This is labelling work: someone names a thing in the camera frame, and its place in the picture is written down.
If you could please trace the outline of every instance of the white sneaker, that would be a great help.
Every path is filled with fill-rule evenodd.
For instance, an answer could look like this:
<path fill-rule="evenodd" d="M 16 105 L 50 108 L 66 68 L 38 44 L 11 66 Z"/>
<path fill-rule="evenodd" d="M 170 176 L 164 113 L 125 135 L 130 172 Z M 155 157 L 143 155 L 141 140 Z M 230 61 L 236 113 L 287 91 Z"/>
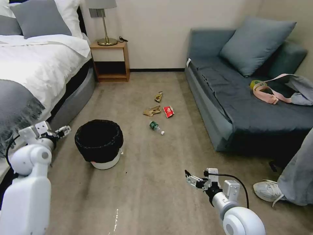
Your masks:
<path fill-rule="evenodd" d="M 256 183 L 253 185 L 253 189 L 255 194 L 262 200 L 273 202 L 272 207 L 279 200 L 286 200 L 275 181 L 265 180 L 264 182 Z"/>

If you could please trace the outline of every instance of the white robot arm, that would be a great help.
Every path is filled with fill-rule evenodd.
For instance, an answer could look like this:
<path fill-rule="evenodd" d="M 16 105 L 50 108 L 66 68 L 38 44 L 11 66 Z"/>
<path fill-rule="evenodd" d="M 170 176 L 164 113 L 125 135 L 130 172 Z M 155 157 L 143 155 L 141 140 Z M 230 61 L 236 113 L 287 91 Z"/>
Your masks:
<path fill-rule="evenodd" d="M 187 182 L 198 189 L 203 189 L 209 196 L 210 203 L 217 210 L 226 235 L 266 235 L 261 219 L 248 208 L 237 203 L 240 184 L 226 180 L 223 190 L 218 182 L 218 170 L 207 168 L 205 178 L 192 176 L 185 170 Z"/>
<path fill-rule="evenodd" d="M 49 224 L 51 183 L 47 178 L 55 142 L 69 126 L 55 133 L 41 122 L 19 131 L 28 144 L 17 150 L 11 166 L 19 177 L 5 191 L 0 214 L 1 235 L 42 235 Z"/>

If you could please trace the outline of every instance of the lamp shade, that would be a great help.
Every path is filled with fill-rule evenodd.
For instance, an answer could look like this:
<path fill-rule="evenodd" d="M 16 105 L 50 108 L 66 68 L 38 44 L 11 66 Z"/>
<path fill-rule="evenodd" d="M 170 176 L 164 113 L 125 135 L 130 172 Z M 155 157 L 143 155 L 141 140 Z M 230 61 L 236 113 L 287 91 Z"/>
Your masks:
<path fill-rule="evenodd" d="M 110 9 L 117 7 L 115 0 L 86 0 L 86 5 L 91 9 Z"/>

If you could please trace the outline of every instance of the baseboard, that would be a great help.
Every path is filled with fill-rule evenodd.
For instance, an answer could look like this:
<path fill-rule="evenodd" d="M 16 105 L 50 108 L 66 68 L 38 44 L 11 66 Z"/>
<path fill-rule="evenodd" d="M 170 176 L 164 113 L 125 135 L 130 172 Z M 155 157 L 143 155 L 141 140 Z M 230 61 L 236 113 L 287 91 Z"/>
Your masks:
<path fill-rule="evenodd" d="M 131 72 L 184 72 L 185 68 L 172 69 L 130 69 Z"/>

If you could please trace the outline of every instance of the power cord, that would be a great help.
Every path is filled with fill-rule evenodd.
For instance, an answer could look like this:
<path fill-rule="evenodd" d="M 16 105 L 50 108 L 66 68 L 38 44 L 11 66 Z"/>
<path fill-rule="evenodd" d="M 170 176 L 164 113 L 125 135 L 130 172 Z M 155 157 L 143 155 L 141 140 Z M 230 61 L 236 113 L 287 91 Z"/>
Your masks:
<path fill-rule="evenodd" d="M 20 137 L 20 135 L 18 135 L 17 137 L 15 137 L 14 139 L 10 140 L 8 146 L 7 146 L 7 152 L 6 152 L 6 160 L 7 160 L 7 163 L 9 164 L 9 166 L 12 168 L 11 166 L 11 163 L 9 161 L 9 149 L 11 147 L 11 145 L 16 141 L 16 139 Z"/>
<path fill-rule="evenodd" d="M 209 176 L 209 175 L 215 175 L 215 176 L 226 176 L 226 177 L 231 177 L 231 178 L 234 178 L 236 180 L 239 181 L 239 183 L 242 185 L 242 187 L 244 188 L 245 190 L 245 193 L 246 193 L 246 200 L 247 200 L 247 208 L 249 209 L 249 196 L 248 196 L 248 191 L 244 185 L 244 183 L 238 179 L 236 176 L 233 176 L 233 175 L 228 175 L 228 174 L 213 174 L 213 173 L 209 173 L 207 171 L 204 171 L 204 176 Z"/>
<path fill-rule="evenodd" d="M 126 39 L 124 39 L 122 36 L 119 36 L 119 39 L 121 40 L 121 41 L 119 41 L 119 42 L 128 42 L 128 40 L 126 40 Z"/>

